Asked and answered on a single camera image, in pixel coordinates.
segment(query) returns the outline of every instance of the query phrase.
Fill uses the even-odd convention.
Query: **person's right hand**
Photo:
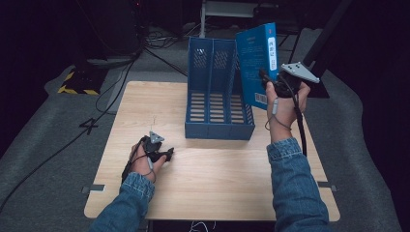
[[[302,82],[298,92],[299,107],[302,112],[305,112],[309,92],[310,88],[304,82]],[[291,137],[292,133],[288,128],[290,128],[293,122],[296,120],[296,113],[294,109],[295,104],[293,100],[291,98],[278,98],[277,92],[275,91],[275,87],[272,82],[268,82],[266,85],[266,96],[268,98],[267,117],[269,120],[271,142],[274,143],[276,141]],[[273,117],[272,109],[274,107],[274,101],[276,98],[278,98],[278,110],[275,117]]]

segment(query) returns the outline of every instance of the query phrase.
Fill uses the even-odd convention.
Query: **blue plastic file organizer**
[[[190,38],[185,137],[249,140],[254,127],[235,41]]]

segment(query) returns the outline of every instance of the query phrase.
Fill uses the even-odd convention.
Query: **person's left hand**
[[[136,151],[136,154],[134,157],[136,161],[132,164],[131,172],[139,173],[145,178],[147,178],[149,181],[155,182],[157,175],[160,172],[161,167],[165,163],[166,155],[163,155],[162,157],[160,157],[160,159],[158,159],[156,162],[153,163],[153,172],[155,173],[154,174],[151,172],[150,166],[148,164],[148,157],[144,156],[145,152],[144,152],[143,146],[144,146],[144,143],[141,142],[140,146],[138,147],[138,150]],[[131,152],[133,152],[135,148],[136,146],[133,145]]]

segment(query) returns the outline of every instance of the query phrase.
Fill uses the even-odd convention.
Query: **hand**
[[[305,112],[307,105],[308,93],[310,88],[304,83],[301,83],[299,89],[299,107],[302,112]],[[292,136],[292,133],[287,127],[291,127],[293,122],[296,120],[295,104],[291,98],[282,99],[278,98],[277,92],[275,92],[275,87],[272,82],[268,82],[266,85],[266,96],[268,97],[268,109],[267,116],[269,121],[269,128],[271,133],[271,142],[277,142],[282,139],[286,139]],[[272,109],[275,99],[278,98],[278,110],[276,117],[272,115]]]
[[[145,178],[147,178],[149,181],[154,183],[156,181],[158,173],[160,172],[161,167],[165,163],[166,155],[163,155],[162,157],[160,157],[160,159],[153,163],[153,170],[151,171],[150,166],[148,164],[148,157],[145,156],[143,146],[144,144],[143,142],[141,142],[141,145],[138,147],[138,150],[136,151],[134,157],[135,162],[132,164],[131,172],[137,172]]]

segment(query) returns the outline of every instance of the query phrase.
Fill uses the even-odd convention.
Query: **black and yellow hazard tape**
[[[78,72],[72,69],[66,76],[58,93],[99,95],[108,70]]]

